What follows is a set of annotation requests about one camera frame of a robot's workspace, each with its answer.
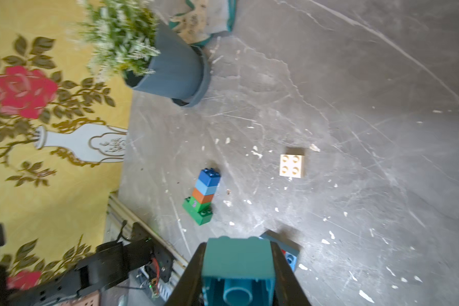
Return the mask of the light blue lego brick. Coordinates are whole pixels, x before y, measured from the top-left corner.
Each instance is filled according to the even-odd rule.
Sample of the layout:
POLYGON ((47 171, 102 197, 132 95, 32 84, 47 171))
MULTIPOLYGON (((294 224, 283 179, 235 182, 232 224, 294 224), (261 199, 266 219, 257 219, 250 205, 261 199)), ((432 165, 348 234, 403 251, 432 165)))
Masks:
POLYGON ((207 186, 200 179, 197 180, 195 188, 204 196, 213 195, 218 188, 217 186, 207 186))

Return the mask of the potted plant grey pot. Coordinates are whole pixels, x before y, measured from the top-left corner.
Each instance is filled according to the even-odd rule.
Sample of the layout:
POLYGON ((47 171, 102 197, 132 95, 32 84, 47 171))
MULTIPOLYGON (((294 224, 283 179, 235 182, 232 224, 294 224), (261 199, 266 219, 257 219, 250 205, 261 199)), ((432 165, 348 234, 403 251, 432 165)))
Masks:
POLYGON ((210 66, 202 49, 186 43, 145 1, 79 1, 79 37, 92 47, 87 69, 98 80, 121 76, 135 91, 193 107, 206 94, 210 66))

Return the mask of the teal lego brick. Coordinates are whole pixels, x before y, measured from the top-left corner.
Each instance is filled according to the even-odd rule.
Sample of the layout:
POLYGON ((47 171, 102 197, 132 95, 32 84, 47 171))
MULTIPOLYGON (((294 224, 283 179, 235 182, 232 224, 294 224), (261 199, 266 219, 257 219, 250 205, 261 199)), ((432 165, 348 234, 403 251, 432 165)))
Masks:
POLYGON ((271 305, 276 277, 270 241, 209 239, 201 279, 205 305, 271 305))

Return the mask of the long blue lego brick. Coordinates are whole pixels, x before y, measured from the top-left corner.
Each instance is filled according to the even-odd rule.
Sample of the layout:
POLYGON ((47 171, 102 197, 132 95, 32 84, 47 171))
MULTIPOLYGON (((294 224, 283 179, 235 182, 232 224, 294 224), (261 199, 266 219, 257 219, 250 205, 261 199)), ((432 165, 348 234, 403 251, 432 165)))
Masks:
POLYGON ((298 258, 300 255, 301 247, 296 243, 287 238, 285 235, 273 232, 272 230, 266 230, 259 236, 260 239, 267 239, 270 242, 275 242, 280 249, 284 249, 287 254, 285 256, 288 265, 291 267, 293 272, 296 271, 298 266, 298 258))

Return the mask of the long green lego brick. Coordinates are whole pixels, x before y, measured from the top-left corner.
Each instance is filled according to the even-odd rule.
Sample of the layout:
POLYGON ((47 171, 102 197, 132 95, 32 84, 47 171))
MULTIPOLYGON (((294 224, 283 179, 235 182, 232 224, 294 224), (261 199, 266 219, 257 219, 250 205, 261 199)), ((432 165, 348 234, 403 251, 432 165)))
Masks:
POLYGON ((201 204, 191 196, 184 200, 182 207, 199 226, 209 223, 212 219, 213 213, 210 202, 201 204))

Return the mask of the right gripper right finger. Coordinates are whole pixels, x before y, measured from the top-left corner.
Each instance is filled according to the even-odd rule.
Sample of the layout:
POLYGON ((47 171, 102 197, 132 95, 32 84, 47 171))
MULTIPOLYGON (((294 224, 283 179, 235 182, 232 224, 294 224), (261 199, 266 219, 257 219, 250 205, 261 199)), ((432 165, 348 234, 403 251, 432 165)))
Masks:
POLYGON ((294 272, 288 265, 280 247, 270 242, 275 270, 275 289, 272 305, 311 306, 294 272))

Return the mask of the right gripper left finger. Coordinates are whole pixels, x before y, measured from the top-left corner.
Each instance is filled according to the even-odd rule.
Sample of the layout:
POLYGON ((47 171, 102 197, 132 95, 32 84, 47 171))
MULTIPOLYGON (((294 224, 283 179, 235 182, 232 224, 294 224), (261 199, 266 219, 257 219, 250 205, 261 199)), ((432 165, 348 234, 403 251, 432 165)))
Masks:
POLYGON ((201 272, 206 246, 206 242, 198 246, 165 306, 204 305, 201 272))

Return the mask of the dark blue lego brick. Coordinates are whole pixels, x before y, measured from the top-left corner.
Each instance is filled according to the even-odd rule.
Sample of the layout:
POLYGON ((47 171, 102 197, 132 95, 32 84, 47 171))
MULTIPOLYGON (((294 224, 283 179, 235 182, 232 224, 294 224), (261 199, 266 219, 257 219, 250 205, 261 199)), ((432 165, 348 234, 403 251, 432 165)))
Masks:
POLYGON ((213 187, 219 184, 221 175, 213 168, 205 168, 201 170, 198 179, 207 187, 213 187))

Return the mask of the grey teal sponge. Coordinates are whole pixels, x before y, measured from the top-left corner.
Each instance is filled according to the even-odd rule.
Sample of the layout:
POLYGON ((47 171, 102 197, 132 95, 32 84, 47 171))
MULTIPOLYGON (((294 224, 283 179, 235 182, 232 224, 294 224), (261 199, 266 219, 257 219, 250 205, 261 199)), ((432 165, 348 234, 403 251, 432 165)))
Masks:
POLYGON ((235 0, 186 1, 186 5, 190 10, 174 15, 168 25, 187 44, 204 47, 214 35, 233 31, 235 0))

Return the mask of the aluminium rail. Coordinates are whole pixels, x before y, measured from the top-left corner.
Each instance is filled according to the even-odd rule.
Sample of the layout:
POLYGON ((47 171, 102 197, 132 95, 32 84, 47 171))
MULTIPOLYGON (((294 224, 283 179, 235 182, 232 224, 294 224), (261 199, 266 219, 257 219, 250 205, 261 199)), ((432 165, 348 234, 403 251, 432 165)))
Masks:
POLYGON ((103 242, 129 246, 134 264, 121 284, 101 294, 102 305, 164 305, 188 262, 113 192, 108 197, 103 242))

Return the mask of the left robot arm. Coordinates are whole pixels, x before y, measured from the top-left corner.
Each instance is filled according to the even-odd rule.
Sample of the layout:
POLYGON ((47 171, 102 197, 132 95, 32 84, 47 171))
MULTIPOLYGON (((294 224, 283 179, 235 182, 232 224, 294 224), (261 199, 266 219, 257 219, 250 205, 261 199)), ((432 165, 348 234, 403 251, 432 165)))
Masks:
MULTIPOLYGON (((0 223, 0 247, 5 245, 5 231, 0 223)), ((107 242, 96 252, 78 261, 62 273, 25 271, 14 283, 6 266, 0 264, 0 305, 58 305, 87 295, 104 292, 127 280, 131 271, 151 260, 154 242, 150 238, 107 242)))

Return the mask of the brown lego brick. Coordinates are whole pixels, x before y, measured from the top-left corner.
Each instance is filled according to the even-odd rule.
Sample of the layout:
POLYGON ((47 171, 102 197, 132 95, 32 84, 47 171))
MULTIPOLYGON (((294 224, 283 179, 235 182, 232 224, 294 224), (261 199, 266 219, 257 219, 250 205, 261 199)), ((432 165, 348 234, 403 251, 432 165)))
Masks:
POLYGON ((197 188, 194 188, 192 197, 200 204, 210 203, 214 197, 214 194, 203 195, 197 188))

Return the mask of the white lego brick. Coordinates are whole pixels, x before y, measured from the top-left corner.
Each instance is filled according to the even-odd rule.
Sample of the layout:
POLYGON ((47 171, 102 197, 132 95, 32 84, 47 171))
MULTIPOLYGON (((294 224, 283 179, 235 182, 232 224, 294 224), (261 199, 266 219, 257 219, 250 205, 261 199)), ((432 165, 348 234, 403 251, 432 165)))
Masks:
POLYGON ((303 177, 303 155, 281 154, 279 175, 289 178, 303 177))

